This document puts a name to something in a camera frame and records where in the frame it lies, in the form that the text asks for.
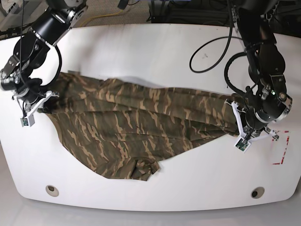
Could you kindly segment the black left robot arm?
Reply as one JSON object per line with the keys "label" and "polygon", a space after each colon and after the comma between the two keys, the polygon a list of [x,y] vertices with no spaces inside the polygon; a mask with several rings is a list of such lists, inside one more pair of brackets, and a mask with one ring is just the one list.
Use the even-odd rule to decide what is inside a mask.
{"label": "black left robot arm", "polygon": [[[243,0],[232,8],[231,18],[242,39],[244,51],[227,62],[224,78],[245,103],[245,113],[239,113],[238,105],[232,104],[238,124],[238,144],[241,145],[250,144],[259,138],[262,131],[277,139],[277,133],[270,130],[268,124],[285,118],[293,105],[292,98],[287,94],[285,60],[277,49],[269,21],[264,17],[276,4],[276,0]],[[242,91],[229,80],[229,67],[239,57],[248,59],[249,76],[258,87],[256,93],[251,87]]]}

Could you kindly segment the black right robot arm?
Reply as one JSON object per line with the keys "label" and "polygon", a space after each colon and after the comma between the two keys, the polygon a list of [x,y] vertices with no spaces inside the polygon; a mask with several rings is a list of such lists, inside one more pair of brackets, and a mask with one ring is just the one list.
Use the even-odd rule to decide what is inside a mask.
{"label": "black right robot arm", "polygon": [[[36,111],[57,92],[48,88],[57,80],[62,68],[62,56],[57,43],[79,21],[87,10],[85,0],[48,0],[46,11],[31,25],[26,34],[21,34],[13,55],[0,72],[0,87],[13,91],[13,98],[22,100],[23,118]],[[33,70],[42,66],[50,48],[54,47],[59,65],[54,78],[47,85],[42,79],[30,78]]]}

